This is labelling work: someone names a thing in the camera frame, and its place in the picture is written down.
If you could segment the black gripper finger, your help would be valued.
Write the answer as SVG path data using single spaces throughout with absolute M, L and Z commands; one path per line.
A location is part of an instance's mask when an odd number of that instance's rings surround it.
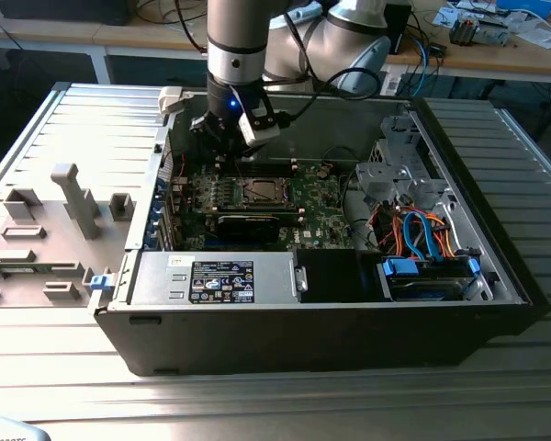
M 257 147 L 247 145 L 245 142 L 235 142 L 231 145 L 231 158 L 233 161 L 242 161 L 257 152 Z
M 212 113 L 193 119 L 190 134 L 198 146 L 215 154 L 227 154 L 231 147 L 231 133 L 224 121 Z

